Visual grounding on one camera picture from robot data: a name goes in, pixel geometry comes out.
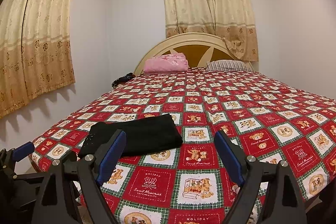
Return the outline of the pink folded blanket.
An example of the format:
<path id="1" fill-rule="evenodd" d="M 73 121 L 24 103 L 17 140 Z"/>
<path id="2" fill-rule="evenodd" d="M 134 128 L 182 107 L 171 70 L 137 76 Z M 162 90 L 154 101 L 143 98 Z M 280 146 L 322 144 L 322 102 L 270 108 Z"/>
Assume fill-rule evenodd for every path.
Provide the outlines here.
<path id="1" fill-rule="evenodd" d="M 152 57 L 145 61 L 143 73 L 147 75 L 158 73 L 185 72 L 189 68 L 183 53 L 167 54 Z"/>

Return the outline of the beige curtain left wall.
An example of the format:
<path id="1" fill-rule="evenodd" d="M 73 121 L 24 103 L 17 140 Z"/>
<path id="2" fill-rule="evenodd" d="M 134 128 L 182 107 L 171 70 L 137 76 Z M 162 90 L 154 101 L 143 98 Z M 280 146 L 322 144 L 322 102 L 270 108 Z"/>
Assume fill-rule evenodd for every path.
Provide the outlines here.
<path id="1" fill-rule="evenodd" d="M 1 116 L 75 83 L 71 0 L 1 3 Z"/>

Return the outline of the beige curtain behind headboard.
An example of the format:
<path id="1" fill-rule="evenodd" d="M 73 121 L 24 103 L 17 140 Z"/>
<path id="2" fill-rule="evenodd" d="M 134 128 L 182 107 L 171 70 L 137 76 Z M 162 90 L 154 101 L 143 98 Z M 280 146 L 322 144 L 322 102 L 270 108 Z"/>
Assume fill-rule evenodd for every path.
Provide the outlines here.
<path id="1" fill-rule="evenodd" d="M 241 61 L 259 59 L 251 0 L 164 0 L 166 36 L 186 32 L 212 34 L 224 40 Z"/>

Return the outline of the red patchwork teddy bedspread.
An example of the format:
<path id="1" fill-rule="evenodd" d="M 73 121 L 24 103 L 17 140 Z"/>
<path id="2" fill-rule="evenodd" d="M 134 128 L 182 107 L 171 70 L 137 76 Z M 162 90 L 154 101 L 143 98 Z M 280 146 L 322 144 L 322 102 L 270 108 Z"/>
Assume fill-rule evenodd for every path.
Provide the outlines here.
<path id="1" fill-rule="evenodd" d="M 258 160 L 290 165 L 304 200 L 335 178 L 335 100 L 257 72 L 191 69 L 141 75 L 70 114 L 34 140 L 38 171 L 78 151 L 98 122 L 170 114 L 182 146 L 116 165 L 102 192 L 119 223 L 220 223 L 238 193 L 214 145 L 224 131 Z"/>

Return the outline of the black pants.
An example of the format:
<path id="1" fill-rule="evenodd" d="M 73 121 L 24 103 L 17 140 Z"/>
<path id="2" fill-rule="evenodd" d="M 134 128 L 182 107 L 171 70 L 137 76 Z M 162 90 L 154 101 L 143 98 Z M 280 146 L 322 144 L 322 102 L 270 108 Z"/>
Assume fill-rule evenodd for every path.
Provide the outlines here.
<path id="1" fill-rule="evenodd" d="M 126 133 L 126 146 L 122 157 L 143 156 L 181 147 L 183 140 L 170 114 L 142 118 L 128 122 L 92 125 L 78 153 L 81 159 L 94 154 L 100 145 L 122 130 Z"/>

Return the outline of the dark item beside bed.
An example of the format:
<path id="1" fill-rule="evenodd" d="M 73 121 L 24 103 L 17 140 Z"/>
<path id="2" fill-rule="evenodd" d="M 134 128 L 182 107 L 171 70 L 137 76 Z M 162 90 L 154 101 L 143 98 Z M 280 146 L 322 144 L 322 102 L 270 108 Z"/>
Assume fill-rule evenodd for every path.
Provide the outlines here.
<path id="1" fill-rule="evenodd" d="M 135 75 L 133 73 L 128 73 L 116 80 L 114 80 L 111 84 L 112 89 L 115 89 L 116 87 L 118 87 L 120 84 L 124 84 L 127 83 L 128 81 L 132 80 L 135 78 Z"/>

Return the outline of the cream arched wooden headboard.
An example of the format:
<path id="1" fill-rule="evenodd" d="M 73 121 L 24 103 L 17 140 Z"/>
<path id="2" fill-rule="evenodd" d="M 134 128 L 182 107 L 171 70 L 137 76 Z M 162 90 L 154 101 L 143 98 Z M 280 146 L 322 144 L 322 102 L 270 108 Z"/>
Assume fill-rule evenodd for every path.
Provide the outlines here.
<path id="1" fill-rule="evenodd" d="M 227 48 L 223 39 L 211 34 L 190 32 L 174 35 L 152 48 L 139 62 L 134 74 L 143 73 L 145 61 L 152 57 L 183 53 L 190 68 L 205 68 L 207 63 L 217 60 L 238 60 Z M 243 61 L 253 68 L 249 61 Z"/>

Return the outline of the striped pillow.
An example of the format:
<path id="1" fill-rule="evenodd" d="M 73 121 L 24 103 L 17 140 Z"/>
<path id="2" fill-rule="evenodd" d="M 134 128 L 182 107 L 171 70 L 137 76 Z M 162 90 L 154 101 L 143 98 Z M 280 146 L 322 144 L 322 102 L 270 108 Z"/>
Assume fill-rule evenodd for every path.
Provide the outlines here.
<path id="1" fill-rule="evenodd" d="M 237 72 L 237 71 L 254 71 L 249 65 L 242 61 L 236 60 L 217 60 L 207 63 L 207 71 L 223 71 L 223 72 Z"/>

